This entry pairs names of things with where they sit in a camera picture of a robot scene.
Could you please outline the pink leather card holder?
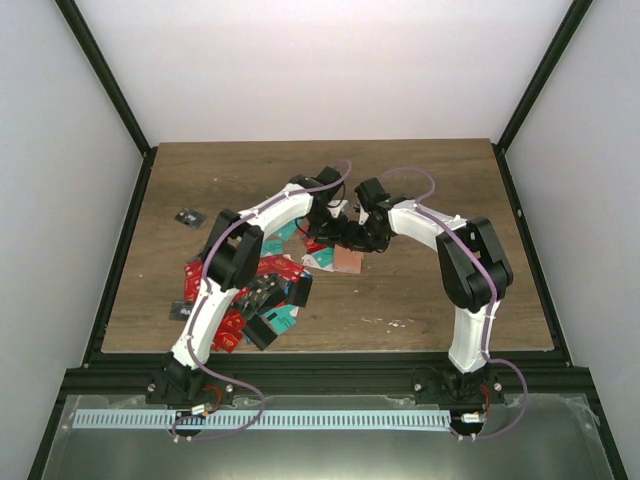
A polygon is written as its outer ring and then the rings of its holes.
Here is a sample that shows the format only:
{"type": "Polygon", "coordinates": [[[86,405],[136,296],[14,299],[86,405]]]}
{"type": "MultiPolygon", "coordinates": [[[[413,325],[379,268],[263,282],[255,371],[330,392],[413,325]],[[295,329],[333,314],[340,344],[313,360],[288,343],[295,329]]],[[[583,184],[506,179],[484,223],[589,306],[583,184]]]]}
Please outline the pink leather card holder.
{"type": "Polygon", "coordinates": [[[360,274],[363,254],[336,245],[333,254],[333,271],[346,274],[360,274]]]}

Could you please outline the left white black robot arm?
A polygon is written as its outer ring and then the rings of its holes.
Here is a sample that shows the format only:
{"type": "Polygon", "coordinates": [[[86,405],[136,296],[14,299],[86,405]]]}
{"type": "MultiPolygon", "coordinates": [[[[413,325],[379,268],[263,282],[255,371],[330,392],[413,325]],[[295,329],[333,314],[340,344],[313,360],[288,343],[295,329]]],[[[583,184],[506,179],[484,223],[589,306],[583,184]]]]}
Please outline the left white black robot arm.
{"type": "Polygon", "coordinates": [[[233,298],[255,277],[263,240],[285,224],[326,206],[351,172],[325,168],[319,177],[298,175],[261,203],[239,212],[222,211],[212,229],[197,298],[189,319],[162,362],[170,393],[181,403],[204,392],[205,364],[212,342],[233,298]]]}

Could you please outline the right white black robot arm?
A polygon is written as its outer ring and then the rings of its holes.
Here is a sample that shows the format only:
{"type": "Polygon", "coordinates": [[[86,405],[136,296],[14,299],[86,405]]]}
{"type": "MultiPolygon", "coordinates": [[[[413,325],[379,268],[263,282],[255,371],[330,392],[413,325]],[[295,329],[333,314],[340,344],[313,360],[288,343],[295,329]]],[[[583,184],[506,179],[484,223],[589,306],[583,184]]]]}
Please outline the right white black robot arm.
{"type": "Polygon", "coordinates": [[[348,230],[351,249],[382,252],[392,237],[406,236],[437,253],[446,296],[455,306],[448,351],[453,371],[443,375],[444,389],[451,400],[468,402],[480,390],[495,313],[513,283],[496,231],[484,217],[468,220],[393,197],[376,178],[362,182],[355,193],[359,219],[348,230]]]}

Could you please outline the white teal card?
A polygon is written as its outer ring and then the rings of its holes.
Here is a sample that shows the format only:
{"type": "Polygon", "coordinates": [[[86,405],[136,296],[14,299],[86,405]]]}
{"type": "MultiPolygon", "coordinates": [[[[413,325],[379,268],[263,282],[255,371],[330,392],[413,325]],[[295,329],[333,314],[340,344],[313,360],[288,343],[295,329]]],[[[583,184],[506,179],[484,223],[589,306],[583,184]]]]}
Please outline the white teal card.
{"type": "Polygon", "coordinates": [[[302,256],[302,263],[307,268],[333,272],[334,249],[324,248],[302,256]]]}

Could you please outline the teal card upper pile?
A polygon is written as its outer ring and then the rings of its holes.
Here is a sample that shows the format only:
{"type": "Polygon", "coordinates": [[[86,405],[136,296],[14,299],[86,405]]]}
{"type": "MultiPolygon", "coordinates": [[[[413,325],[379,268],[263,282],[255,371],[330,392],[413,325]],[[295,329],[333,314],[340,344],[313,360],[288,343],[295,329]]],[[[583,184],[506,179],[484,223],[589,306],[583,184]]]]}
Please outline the teal card upper pile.
{"type": "Polygon", "coordinates": [[[284,242],[281,239],[266,240],[261,247],[261,256],[280,255],[284,252],[284,242]]]}

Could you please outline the teal card pile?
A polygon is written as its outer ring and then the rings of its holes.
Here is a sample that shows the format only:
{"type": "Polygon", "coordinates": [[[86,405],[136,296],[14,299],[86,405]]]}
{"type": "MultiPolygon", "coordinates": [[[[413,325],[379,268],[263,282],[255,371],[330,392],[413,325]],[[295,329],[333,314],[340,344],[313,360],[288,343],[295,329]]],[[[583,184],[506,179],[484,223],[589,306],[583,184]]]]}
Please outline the teal card pile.
{"type": "Polygon", "coordinates": [[[266,240],[261,247],[261,256],[280,255],[284,252],[284,242],[281,239],[266,240]]]}
{"type": "Polygon", "coordinates": [[[266,312],[264,319],[277,335],[282,335],[296,324],[298,311],[296,306],[284,305],[266,312]]]}

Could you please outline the red card left pile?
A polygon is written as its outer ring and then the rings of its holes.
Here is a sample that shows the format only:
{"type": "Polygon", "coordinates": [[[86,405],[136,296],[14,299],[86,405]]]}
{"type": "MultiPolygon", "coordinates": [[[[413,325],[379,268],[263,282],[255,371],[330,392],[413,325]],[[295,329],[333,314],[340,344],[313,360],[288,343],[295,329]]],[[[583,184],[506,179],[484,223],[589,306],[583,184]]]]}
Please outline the red card left pile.
{"type": "MultiPolygon", "coordinates": [[[[184,300],[186,302],[194,303],[197,298],[203,265],[204,256],[200,254],[189,259],[184,267],[184,300]]],[[[293,262],[288,255],[275,254],[260,259],[256,276],[275,274],[287,282],[296,282],[304,273],[304,267],[293,262]]]]}

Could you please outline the black glossy card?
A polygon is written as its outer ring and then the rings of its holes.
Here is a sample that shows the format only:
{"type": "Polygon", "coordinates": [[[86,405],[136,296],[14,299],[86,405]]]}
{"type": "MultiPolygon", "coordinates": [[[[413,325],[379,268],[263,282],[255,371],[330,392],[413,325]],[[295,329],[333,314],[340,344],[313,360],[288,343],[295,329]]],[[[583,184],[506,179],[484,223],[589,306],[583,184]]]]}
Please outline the black glossy card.
{"type": "Polygon", "coordinates": [[[313,285],[313,278],[302,276],[292,282],[287,290],[287,303],[295,307],[305,308],[313,285]]]}

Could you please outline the teal card front pile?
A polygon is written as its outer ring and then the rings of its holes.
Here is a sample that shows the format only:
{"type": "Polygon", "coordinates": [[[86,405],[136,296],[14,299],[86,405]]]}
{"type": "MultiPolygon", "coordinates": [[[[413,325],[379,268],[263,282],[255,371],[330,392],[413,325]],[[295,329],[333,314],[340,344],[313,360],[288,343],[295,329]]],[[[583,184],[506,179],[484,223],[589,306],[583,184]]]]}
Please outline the teal card front pile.
{"type": "Polygon", "coordinates": [[[264,319],[277,335],[282,335],[296,324],[298,311],[296,306],[284,305],[266,312],[264,319]]]}

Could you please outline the black card at front edge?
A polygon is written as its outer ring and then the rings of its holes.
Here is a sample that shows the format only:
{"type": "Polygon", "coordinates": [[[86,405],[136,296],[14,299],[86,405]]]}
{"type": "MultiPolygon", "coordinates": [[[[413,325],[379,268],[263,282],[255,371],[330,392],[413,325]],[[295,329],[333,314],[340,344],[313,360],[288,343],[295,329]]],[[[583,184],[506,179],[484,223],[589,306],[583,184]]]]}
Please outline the black card at front edge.
{"type": "Polygon", "coordinates": [[[277,339],[277,334],[261,317],[248,320],[243,333],[260,351],[266,350],[277,339]]]}

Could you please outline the black VIP card far left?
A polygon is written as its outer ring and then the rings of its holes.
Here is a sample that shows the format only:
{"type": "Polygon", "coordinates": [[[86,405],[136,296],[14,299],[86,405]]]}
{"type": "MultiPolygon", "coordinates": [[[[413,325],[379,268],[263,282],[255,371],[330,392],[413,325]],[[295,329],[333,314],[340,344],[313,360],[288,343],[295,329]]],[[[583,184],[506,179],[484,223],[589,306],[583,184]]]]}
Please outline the black VIP card far left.
{"type": "Polygon", "coordinates": [[[182,208],[174,217],[179,223],[192,229],[199,229],[204,223],[206,216],[190,208],[182,208]]]}

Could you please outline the red VIP card front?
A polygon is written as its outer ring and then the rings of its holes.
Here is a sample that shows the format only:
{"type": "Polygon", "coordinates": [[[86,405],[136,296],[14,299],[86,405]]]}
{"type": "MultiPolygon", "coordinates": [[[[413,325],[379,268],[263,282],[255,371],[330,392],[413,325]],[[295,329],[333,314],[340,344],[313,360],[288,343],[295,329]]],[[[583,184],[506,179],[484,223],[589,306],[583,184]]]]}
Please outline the red VIP card front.
{"type": "Polygon", "coordinates": [[[225,313],[212,341],[213,351],[232,353],[244,337],[244,317],[237,309],[225,313]]]}

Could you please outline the black card low left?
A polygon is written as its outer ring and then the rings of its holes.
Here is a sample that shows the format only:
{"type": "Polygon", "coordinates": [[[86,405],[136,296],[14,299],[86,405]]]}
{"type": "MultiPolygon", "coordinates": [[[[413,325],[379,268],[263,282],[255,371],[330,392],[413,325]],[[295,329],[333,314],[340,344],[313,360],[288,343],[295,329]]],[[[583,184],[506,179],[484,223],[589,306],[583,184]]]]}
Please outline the black card low left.
{"type": "Polygon", "coordinates": [[[171,304],[168,319],[171,321],[186,322],[191,316],[192,309],[192,302],[175,300],[171,304]]]}

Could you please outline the black aluminium frame rail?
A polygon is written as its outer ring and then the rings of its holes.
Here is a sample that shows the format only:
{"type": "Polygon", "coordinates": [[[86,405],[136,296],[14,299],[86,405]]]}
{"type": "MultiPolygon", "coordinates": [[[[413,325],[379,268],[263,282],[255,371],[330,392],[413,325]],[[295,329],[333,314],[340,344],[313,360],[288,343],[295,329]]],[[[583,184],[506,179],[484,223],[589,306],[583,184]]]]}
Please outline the black aluminium frame rail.
{"type": "Polygon", "coordinates": [[[490,365],[471,374],[454,370],[443,352],[418,353],[240,353],[214,354],[205,373],[171,373],[162,354],[101,354],[68,370],[60,394],[144,395],[151,402],[188,405],[220,392],[225,402],[253,385],[266,395],[390,394],[426,403],[495,395],[583,393],[595,385],[588,369],[557,351],[505,352],[516,365],[490,365]]]}

